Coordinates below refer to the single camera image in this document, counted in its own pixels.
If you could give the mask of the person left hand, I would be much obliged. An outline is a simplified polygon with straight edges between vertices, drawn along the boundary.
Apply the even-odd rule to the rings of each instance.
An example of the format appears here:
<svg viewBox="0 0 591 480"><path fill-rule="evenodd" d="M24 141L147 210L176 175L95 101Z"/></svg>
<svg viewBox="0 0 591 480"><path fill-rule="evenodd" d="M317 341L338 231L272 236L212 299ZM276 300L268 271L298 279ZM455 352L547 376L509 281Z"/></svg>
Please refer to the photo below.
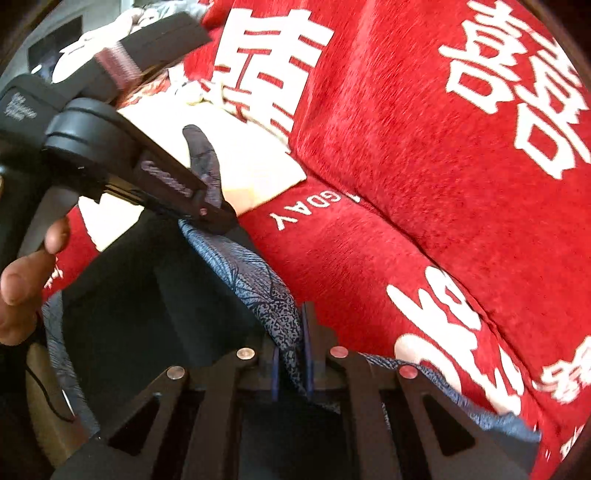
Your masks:
<svg viewBox="0 0 591 480"><path fill-rule="evenodd" d="M56 255L69 242L70 224L64 217L47 230L43 246L8 265L1 274L1 343L15 346L36 329L42 291L51 276Z"/></svg>

